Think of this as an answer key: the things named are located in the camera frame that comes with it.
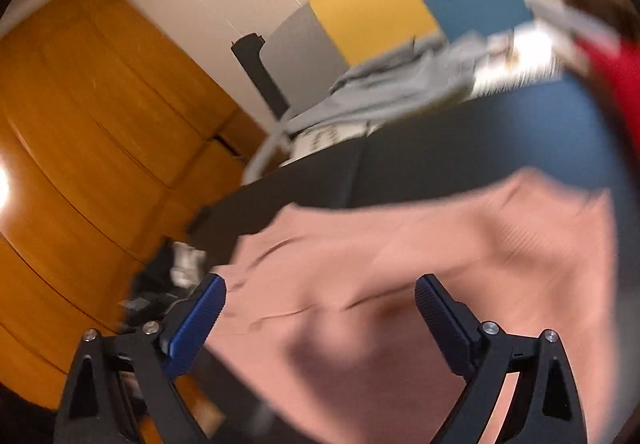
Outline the grey garment on sofa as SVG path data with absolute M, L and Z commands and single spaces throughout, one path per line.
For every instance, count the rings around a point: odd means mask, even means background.
M 388 121 L 440 104 L 472 88 L 475 66 L 488 50 L 487 38 L 476 32 L 451 43 L 439 33 L 409 40 L 347 70 L 319 104 L 294 115 L 286 131 Z

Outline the patterned white blue cushion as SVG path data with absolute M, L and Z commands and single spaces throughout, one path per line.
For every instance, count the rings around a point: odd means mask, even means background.
M 328 149 L 343 141 L 367 137 L 384 125 L 383 122 L 343 122 L 318 125 L 297 134 L 291 143 L 288 159 L 282 167 L 306 158 L 321 150 Z

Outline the white happiness ticket pillow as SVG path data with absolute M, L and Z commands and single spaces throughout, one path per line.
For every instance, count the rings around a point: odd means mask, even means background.
M 563 67 L 554 52 L 557 38 L 553 30 L 538 21 L 489 37 L 489 54 L 475 66 L 469 98 L 562 78 Z

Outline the pink knitted sweater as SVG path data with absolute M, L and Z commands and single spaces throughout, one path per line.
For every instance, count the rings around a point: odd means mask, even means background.
M 219 268 L 206 341 L 319 443 L 600 441 L 618 382 L 607 191 L 532 169 L 445 199 L 283 207 Z

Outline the grey yellow blue sofa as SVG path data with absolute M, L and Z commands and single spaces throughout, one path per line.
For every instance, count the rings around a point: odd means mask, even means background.
M 276 125 L 248 162 L 244 182 L 262 177 L 279 148 L 290 154 L 294 137 L 286 123 L 326 98 L 353 66 L 402 44 L 442 34 L 449 43 L 476 32 L 488 38 L 538 21 L 556 33 L 555 56 L 562 67 L 582 69 L 586 60 L 574 40 L 596 43 L 611 54 L 620 34 L 581 10 L 538 0 L 308 0 L 270 35 L 248 34 L 232 46 L 236 60 L 276 117 Z M 407 115 L 468 100 L 471 89 Z

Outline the red cloth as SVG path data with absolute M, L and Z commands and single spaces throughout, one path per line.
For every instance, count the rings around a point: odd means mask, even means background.
M 578 38 L 575 44 L 588 62 L 586 79 L 639 160 L 639 43 L 623 37 L 616 54 Z

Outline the wooden wardrobe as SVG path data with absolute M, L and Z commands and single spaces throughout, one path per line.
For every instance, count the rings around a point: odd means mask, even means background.
M 126 0 L 51 0 L 1 41 L 1 382 L 55 408 L 81 334 L 239 187 L 264 131 Z

